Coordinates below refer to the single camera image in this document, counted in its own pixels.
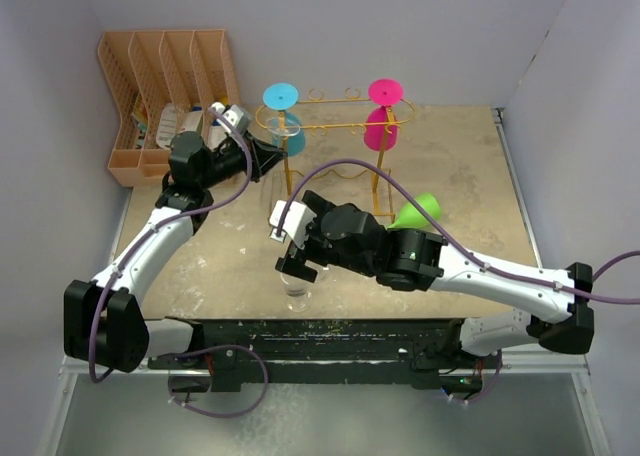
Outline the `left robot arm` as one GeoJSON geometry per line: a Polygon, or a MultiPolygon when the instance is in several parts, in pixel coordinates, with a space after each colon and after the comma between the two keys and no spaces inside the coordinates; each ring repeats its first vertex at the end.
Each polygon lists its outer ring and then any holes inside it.
{"type": "Polygon", "coordinates": [[[144,297],[174,253],[201,228],[209,212],[222,207],[211,187],[236,175],[259,181],[286,156],[283,149],[250,133],[230,135],[210,149],[195,132],[173,138],[169,171],[151,215],[126,249],[90,281],[72,281],[63,296],[64,352],[97,368],[134,371],[146,358],[170,355],[184,368],[206,354],[200,324],[174,317],[144,318],[144,297]]]}

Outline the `pink plastic wine glass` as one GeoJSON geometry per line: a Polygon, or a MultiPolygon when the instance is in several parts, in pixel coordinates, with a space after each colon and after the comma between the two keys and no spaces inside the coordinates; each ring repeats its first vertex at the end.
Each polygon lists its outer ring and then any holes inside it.
{"type": "Polygon", "coordinates": [[[398,127],[388,125],[389,108],[393,108],[404,96],[402,85],[396,80],[383,78],[368,88],[369,99],[378,105],[368,116],[363,136],[364,144],[373,151],[389,150],[397,142],[398,127]]]}

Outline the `green plastic wine glass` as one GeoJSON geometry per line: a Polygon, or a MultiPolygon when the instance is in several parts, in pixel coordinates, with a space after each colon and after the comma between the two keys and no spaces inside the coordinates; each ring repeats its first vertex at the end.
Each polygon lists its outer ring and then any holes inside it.
{"type": "MultiPolygon", "coordinates": [[[[437,199],[429,192],[415,197],[416,203],[434,220],[439,221],[442,210],[437,199]]],[[[395,220],[387,226],[391,229],[423,229],[430,226],[430,221],[411,203],[407,202],[397,213],[395,220]]]]}

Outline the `blue plastic wine glass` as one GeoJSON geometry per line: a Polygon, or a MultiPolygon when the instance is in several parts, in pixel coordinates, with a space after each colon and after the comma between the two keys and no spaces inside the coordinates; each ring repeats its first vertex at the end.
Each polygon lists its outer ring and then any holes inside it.
{"type": "Polygon", "coordinates": [[[277,113],[267,120],[271,144],[285,149],[290,158],[299,155],[306,146],[306,137],[301,121],[290,112],[299,99],[297,88],[285,82],[275,83],[263,92],[262,99],[268,109],[277,113]]]}

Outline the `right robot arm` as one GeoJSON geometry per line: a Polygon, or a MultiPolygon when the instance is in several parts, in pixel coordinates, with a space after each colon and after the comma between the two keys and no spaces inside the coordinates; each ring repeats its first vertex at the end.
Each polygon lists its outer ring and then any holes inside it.
{"type": "Polygon", "coordinates": [[[319,267],[336,266],[394,291],[462,293],[508,306],[456,324],[444,345],[456,367],[527,344],[569,355],[591,348],[588,265],[549,270],[476,254],[431,232],[387,229],[355,205],[335,205],[312,191],[300,202],[277,201],[269,224],[271,238],[288,245],[275,265],[288,276],[313,282],[319,267]]]}

